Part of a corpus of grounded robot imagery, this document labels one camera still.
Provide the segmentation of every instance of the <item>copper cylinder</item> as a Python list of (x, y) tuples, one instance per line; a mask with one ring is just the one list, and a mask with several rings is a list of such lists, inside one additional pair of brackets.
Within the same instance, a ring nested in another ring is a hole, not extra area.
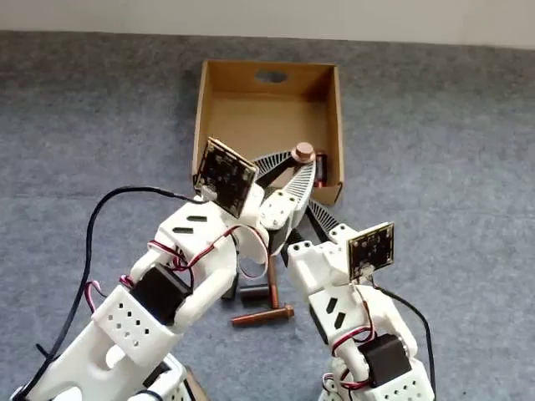
[(234, 326), (247, 326), (253, 324), (262, 324), (271, 320), (289, 319), (292, 316), (293, 307), (290, 305), (284, 305), (284, 307), (280, 307), (279, 309), (272, 309), (270, 311), (234, 317), (231, 322)]
[(324, 152), (316, 154), (316, 176), (314, 186), (323, 188), (327, 185), (327, 155)]
[(316, 154), (314, 153), (314, 147), (309, 142), (299, 142), (295, 148), (292, 149), (292, 157), (301, 164), (306, 165), (311, 163)]
[(271, 308), (278, 309), (277, 265), (274, 256), (269, 258), (269, 263), (267, 264), (267, 283), (269, 284)]

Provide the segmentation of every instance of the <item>black cable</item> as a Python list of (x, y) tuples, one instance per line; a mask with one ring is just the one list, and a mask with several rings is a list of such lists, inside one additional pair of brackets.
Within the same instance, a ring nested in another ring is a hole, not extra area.
[(91, 253), (92, 253), (92, 247), (93, 247), (93, 228), (94, 223), (97, 219), (97, 216), (99, 215), (100, 211), (102, 210), (104, 204), (109, 201), (114, 196), (129, 193), (129, 192), (150, 192), (158, 195), (163, 195), (168, 198), (175, 198), (180, 199), (182, 201), (188, 201), (190, 203), (194, 203), (196, 205), (200, 205), (203, 203), (206, 203), (207, 200), (194, 200), (191, 198), (188, 198), (187, 196), (176, 194), (175, 192), (172, 192), (170, 190), (163, 190), (161, 188), (156, 188), (154, 186), (122, 186), (120, 188), (116, 188), (112, 190), (111, 192), (108, 192), (104, 197), (99, 201), (97, 206), (94, 208), (93, 213), (91, 213), (91, 217), (89, 218), (89, 223), (87, 225), (87, 231), (85, 234), (85, 264), (84, 264), (84, 272), (82, 274), (82, 278), (80, 279), (80, 284), (78, 287), (78, 290), (76, 292), (76, 295), (74, 296), (73, 305), (71, 306), (69, 310), (69, 314), (67, 315), (67, 318), (65, 319), (65, 323), (61, 328), (61, 331), (59, 332), (58, 337), (56, 338), (55, 343), (52, 346), (52, 349), (50, 349), (50, 352), (48, 353), (47, 357), (45, 358), (43, 364), (38, 369), (38, 371), (33, 376), (32, 380), (24, 386), (24, 388), (17, 393), (13, 397), (13, 401), (22, 401), (26, 398), (26, 396), (29, 394), (30, 391), (32, 391), (32, 388), (35, 387), (35, 385), (38, 383), (38, 381), (41, 379), (41, 377), (44, 375), (46, 370), (48, 369), (48, 366), (54, 361), (54, 358), (56, 354), (58, 353), (59, 348), (61, 347), (61, 344), (67, 337), (67, 333), (69, 331), (70, 326), (73, 323), (74, 315), (76, 314), (76, 311), (78, 309), (78, 306), (80, 304), (80, 301), (82, 300), (82, 296), (84, 295), (84, 286), (89, 278), (89, 273), (91, 271)]
[(425, 341), (427, 342), (427, 355), (429, 357), (429, 375), (430, 375), (430, 381), (431, 381), (431, 387), (433, 388), (433, 393), (435, 393), (435, 400), (437, 400), (436, 397), (436, 381), (435, 381), (435, 357), (433, 355), (433, 344), (431, 342), (431, 329), (429, 327), (429, 323), (427, 322), (427, 319), (425, 319), (425, 316), (422, 312), (420, 312), (415, 306), (413, 306), (409, 301), (406, 301), (399, 295), (395, 295), (393, 292), (386, 290), (382, 287), (376, 286), (374, 284), (374, 288), (383, 292), (386, 296), (395, 299), (398, 302), (401, 302), (406, 307), (408, 307), (412, 312), (416, 314), (417, 317), (420, 318), (422, 323), (424, 323), (425, 328)]
[(152, 390), (141, 390), (141, 391), (138, 391), (135, 395), (138, 395), (138, 394), (147, 394), (147, 395), (154, 397), (154, 399), (157, 399), (158, 401), (164, 401), (161, 395), (159, 395), (158, 393)]

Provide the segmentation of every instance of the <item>black cylinder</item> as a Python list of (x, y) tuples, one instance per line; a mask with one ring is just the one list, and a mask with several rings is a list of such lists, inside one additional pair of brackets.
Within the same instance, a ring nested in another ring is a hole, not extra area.
[(269, 298), (269, 285), (255, 284), (252, 286), (241, 286), (240, 298), (242, 301), (253, 301), (257, 299)]
[(322, 188), (327, 185), (327, 155), (323, 152), (316, 154), (316, 177), (314, 186)]

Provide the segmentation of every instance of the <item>copper pipe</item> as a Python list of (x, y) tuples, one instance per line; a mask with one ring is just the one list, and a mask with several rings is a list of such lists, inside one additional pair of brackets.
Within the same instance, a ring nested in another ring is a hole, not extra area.
[(275, 263), (275, 256), (271, 256), (267, 264), (267, 283), (269, 284), (271, 308), (278, 309), (277, 264)]
[(293, 307), (284, 305), (279, 309), (272, 309), (270, 311), (251, 313), (250, 315), (243, 315), (234, 317), (231, 322), (234, 326), (247, 326), (252, 324), (261, 324), (270, 320), (289, 319), (293, 316)]

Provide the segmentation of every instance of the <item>copper pipe fitting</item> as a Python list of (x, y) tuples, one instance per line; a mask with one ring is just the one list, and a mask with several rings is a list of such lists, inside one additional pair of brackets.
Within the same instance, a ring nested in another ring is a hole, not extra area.
[(309, 142), (299, 142), (292, 149), (292, 157), (299, 163), (306, 165), (316, 158), (314, 147)]
[(270, 311), (234, 317), (231, 322), (234, 326), (248, 326), (253, 324), (262, 324), (271, 320), (289, 319), (292, 316), (293, 307), (290, 305), (284, 305), (284, 307), (280, 307), (279, 309), (272, 309)]
[(271, 308), (278, 309), (277, 265), (275, 263), (275, 256), (271, 256), (267, 264), (267, 283), (269, 285), (269, 296), (271, 297)]

